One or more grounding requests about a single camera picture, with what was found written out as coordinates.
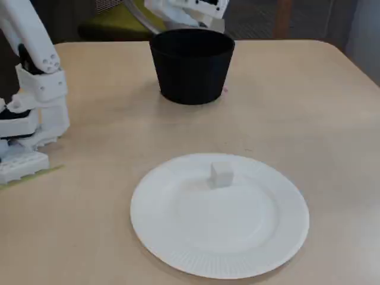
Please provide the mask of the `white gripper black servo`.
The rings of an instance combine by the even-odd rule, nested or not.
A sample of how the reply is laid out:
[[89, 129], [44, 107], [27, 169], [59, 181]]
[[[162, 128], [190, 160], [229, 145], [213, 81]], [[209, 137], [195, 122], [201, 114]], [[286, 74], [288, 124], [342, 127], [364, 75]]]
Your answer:
[[228, 0], [169, 0], [173, 6], [163, 6], [161, 12], [165, 22], [198, 27], [198, 21], [193, 19], [183, 9], [200, 12], [213, 18], [223, 18], [229, 4]]

